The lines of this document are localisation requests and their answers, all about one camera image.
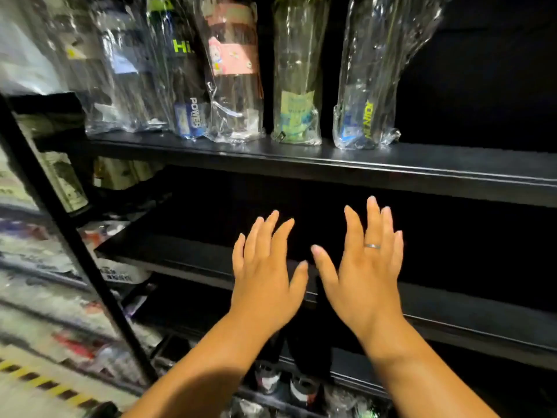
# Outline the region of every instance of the hand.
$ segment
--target hand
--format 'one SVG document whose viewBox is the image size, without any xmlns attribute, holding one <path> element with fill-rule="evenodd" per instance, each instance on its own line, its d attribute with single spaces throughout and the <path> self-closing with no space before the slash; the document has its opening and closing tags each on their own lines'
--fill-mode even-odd
<svg viewBox="0 0 557 418">
<path fill-rule="evenodd" d="M 380 211 L 375 197 L 368 199 L 367 210 L 368 229 L 364 236 L 358 214 L 349 206 L 344 208 L 346 238 L 338 274 L 327 252 L 318 245 L 311 247 L 331 306 L 360 341 L 372 337 L 380 320 L 389 322 L 402 317 L 397 288 L 402 232 L 393 233 L 390 208 Z"/>
<path fill-rule="evenodd" d="M 294 219 L 284 222 L 273 235 L 279 212 L 266 221 L 258 217 L 247 239 L 234 245 L 232 267 L 234 291 L 230 314 L 248 317 L 248 323 L 263 332 L 266 340 L 296 314 L 308 285 L 308 263 L 301 262 L 292 281 L 286 269 L 287 239 Z"/>
</svg>

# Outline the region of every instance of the finger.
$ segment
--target finger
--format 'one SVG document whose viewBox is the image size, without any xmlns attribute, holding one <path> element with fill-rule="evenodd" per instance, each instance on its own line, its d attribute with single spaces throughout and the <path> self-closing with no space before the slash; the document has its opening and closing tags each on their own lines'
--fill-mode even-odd
<svg viewBox="0 0 557 418">
<path fill-rule="evenodd" d="M 308 279 L 308 262 L 302 261 L 294 270 L 294 275 L 290 281 L 290 302 L 294 314 L 302 304 L 303 296 L 306 294 L 306 288 L 308 287 Z"/>
<path fill-rule="evenodd" d="M 383 239 L 383 218 L 381 217 L 381 210 L 377 204 L 375 197 L 369 197 L 366 203 L 368 210 L 368 228 L 366 229 L 365 244 L 367 245 L 381 245 Z M 366 248 L 366 254 L 379 255 L 378 249 Z"/>
<path fill-rule="evenodd" d="M 234 277 L 237 279 L 241 276 L 243 270 L 243 247 L 246 243 L 246 236 L 240 233 L 240 237 L 234 244 L 232 251 L 232 269 L 234 270 Z"/>
<path fill-rule="evenodd" d="M 327 297 L 331 299 L 335 295 L 339 284 L 339 277 L 335 265 L 331 261 L 329 254 L 319 245 L 311 247 L 311 253 L 314 256 L 315 266 L 319 271 L 323 287 Z"/>
<path fill-rule="evenodd" d="M 381 220 L 383 222 L 383 237 L 381 238 L 381 250 L 379 251 L 383 258 L 383 263 L 388 267 L 391 257 L 393 256 L 393 215 L 389 207 L 385 207 L 381 211 Z"/>
<path fill-rule="evenodd" d="M 251 227 L 251 231 L 247 235 L 246 245 L 244 246 L 244 264 L 249 264 L 254 260 L 257 234 L 259 233 L 259 229 L 262 224 L 263 218 L 258 217 L 257 220 L 255 220 L 254 225 Z"/>
<path fill-rule="evenodd" d="M 294 219 L 285 221 L 277 229 L 271 240 L 271 257 L 274 261 L 286 263 L 286 253 L 288 251 L 288 236 L 294 227 Z"/>
<path fill-rule="evenodd" d="M 390 261 L 390 275 L 394 279 L 398 279 L 400 269 L 402 268 L 402 258 L 404 251 L 404 239 L 402 238 L 402 230 L 394 235 L 393 256 Z"/>
<path fill-rule="evenodd" d="M 274 210 L 265 223 L 261 225 L 255 246 L 255 256 L 257 258 L 267 258 L 271 253 L 271 238 L 278 220 L 279 212 Z"/>
<path fill-rule="evenodd" d="M 350 255 L 359 255 L 364 250 L 364 228 L 356 213 L 348 205 L 344 207 L 346 217 L 346 237 L 344 239 L 344 251 Z"/>
</svg>

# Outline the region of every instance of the black metal pole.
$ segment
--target black metal pole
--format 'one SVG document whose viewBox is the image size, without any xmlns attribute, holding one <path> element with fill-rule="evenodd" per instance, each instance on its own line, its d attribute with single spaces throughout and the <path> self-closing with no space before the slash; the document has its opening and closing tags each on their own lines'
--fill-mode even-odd
<svg viewBox="0 0 557 418">
<path fill-rule="evenodd" d="M 3 96 L 0 96 L 0 120 L 2 123 L 0 145 L 8 157 L 10 167 L 21 179 L 25 189 L 33 197 L 43 214 L 50 216 L 66 254 L 73 261 L 80 276 L 93 288 L 104 306 L 105 314 L 135 359 L 147 383 L 154 383 L 157 380 L 155 369 L 150 364 L 118 302 L 102 278 L 101 272 L 89 251 L 87 251 L 58 196 L 56 196 L 56 192 L 21 133 Z"/>
</svg>

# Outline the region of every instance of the fingernail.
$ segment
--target fingernail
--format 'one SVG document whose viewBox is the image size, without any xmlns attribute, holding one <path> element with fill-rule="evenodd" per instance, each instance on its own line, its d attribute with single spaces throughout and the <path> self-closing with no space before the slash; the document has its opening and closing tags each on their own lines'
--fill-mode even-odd
<svg viewBox="0 0 557 418">
<path fill-rule="evenodd" d="M 312 253 L 314 256 L 320 255 L 323 251 L 324 251 L 324 249 L 323 249 L 321 246 L 319 246 L 319 245 L 312 245 L 312 246 L 311 246 L 311 253 Z"/>
</svg>

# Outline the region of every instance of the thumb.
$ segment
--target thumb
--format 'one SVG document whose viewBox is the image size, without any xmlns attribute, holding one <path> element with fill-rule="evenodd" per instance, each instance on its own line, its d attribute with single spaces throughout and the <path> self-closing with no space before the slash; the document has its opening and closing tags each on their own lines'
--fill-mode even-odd
<svg viewBox="0 0 557 418">
<path fill-rule="evenodd" d="M 321 246 L 313 245 L 311 253 L 314 256 L 315 266 L 319 270 L 325 293 L 330 298 L 339 283 L 335 265 L 332 263 L 329 254 Z"/>
<path fill-rule="evenodd" d="M 303 301 L 303 296 L 306 294 L 306 287 L 308 286 L 308 262 L 302 261 L 294 270 L 294 275 L 290 281 L 290 301 L 294 312 L 296 312 Z"/>
</svg>

